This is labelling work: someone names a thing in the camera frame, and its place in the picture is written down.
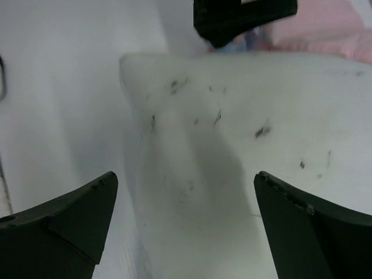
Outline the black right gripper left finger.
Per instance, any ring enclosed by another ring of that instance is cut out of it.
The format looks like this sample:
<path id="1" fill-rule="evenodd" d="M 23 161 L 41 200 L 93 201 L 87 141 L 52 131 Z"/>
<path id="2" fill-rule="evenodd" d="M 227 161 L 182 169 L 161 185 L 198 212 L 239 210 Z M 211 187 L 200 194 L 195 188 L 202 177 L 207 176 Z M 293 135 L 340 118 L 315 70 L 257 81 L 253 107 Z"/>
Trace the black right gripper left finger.
<path id="1" fill-rule="evenodd" d="M 92 278 L 117 197 L 109 171 L 90 183 L 1 218 L 1 278 Z"/>

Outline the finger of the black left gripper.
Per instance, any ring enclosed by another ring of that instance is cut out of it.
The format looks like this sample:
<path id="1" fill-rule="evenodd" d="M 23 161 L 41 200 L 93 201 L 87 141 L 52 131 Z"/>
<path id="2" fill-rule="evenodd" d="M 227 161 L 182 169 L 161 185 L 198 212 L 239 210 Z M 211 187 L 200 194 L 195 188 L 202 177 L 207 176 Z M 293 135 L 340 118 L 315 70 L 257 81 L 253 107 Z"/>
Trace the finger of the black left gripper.
<path id="1" fill-rule="evenodd" d="M 236 36 L 267 23 L 294 16 L 296 0 L 193 1 L 193 24 L 201 38 L 215 48 L 230 43 Z"/>

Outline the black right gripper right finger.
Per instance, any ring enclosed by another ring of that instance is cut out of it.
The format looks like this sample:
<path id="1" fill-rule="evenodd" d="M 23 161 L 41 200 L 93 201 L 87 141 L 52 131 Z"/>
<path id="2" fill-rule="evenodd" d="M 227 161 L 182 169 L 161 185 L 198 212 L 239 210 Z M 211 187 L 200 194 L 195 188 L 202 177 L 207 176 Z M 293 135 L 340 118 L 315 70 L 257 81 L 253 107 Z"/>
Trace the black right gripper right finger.
<path id="1" fill-rule="evenodd" d="M 371 278 L 371 216 L 261 171 L 254 188 L 279 278 Z"/>

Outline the white pillow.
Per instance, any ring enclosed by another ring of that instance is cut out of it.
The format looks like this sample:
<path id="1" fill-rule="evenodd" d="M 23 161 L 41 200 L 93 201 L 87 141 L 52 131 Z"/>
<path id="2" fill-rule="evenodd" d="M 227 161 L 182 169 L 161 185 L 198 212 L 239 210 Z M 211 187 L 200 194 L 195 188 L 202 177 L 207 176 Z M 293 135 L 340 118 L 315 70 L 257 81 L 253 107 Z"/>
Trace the white pillow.
<path id="1" fill-rule="evenodd" d="M 276 278 L 253 179 L 371 213 L 371 66 L 285 52 L 131 53 L 134 212 L 154 278 Z"/>

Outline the pink pillowcase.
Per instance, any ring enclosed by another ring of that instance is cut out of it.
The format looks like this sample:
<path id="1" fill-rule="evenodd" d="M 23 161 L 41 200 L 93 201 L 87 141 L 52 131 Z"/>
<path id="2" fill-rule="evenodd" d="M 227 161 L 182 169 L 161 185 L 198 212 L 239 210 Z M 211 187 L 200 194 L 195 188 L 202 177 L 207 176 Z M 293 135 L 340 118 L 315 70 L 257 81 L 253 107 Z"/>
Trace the pink pillowcase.
<path id="1" fill-rule="evenodd" d="M 371 63 L 371 1 L 298 1 L 296 15 L 237 36 L 233 51 L 337 55 Z"/>

